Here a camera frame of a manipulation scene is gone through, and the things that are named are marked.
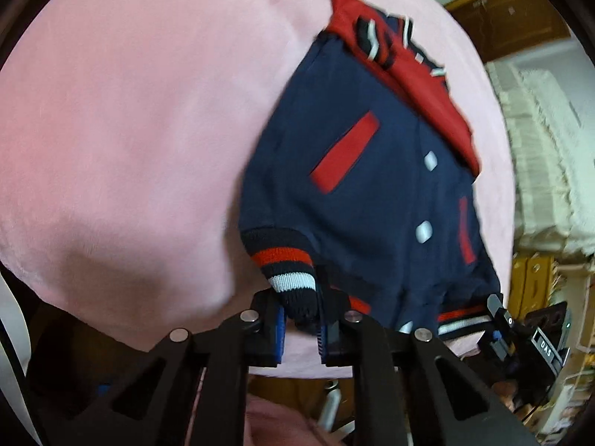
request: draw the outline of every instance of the pink fabric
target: pink fabric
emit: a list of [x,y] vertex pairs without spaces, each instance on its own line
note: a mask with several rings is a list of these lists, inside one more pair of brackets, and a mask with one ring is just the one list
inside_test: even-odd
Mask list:
[[244,446],[340,446],[313,420],[283,405],[248,396]]
[[[433,0],[368,0],[415,21],[474,130],[487,250],[508,292],[514,179],[465,32]],[[51,0],[0,72],[0,259],[45,301],[147,350],[216,326],[267,282],[236,229],[242,169],[329,0]],[[464,352],[476,339],[457,341]],[[291,333],[275,375],[328,377]]]

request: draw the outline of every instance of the wooden furniture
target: wooden furniture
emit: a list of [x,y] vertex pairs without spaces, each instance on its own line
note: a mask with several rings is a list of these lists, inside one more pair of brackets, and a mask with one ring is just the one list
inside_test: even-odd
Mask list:
[[[251,376],[248,392],[273,403],[287,406],[305,417],[318,418],[325,399],[326,379],[288,379]],[[353,379],[339,379],[341,390],[335,422],[343,425],[355,414],[355,390]]]
[[465,29],[483,62],[570,36],[548,0],[453,0],[445,8]]
[[513,258],[508,298],[508,311],[513,318],[523,319],[529,312],[547,306],[554,284],[554,265],[552,255],[535,253]]
[[556,444],[584,407],[595,385],[595,263],[558,265],[548,305],[567,302],[572,314],[566,345],[569,357],[549,403],[527,426],[543,445]]

